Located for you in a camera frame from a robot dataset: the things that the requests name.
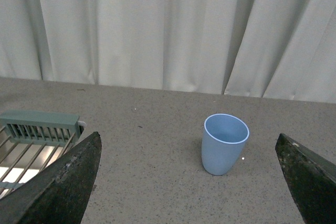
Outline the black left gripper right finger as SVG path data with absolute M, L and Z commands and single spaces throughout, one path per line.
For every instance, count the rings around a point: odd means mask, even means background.
M 276 154 L 305 223 L 335 223 L 335 164 L 281 133 Z

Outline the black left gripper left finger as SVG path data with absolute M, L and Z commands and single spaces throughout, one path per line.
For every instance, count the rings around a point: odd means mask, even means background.
M 1 199 L 1 223 L 81 223 L 96 180 L 102 143 L 93 132 Z

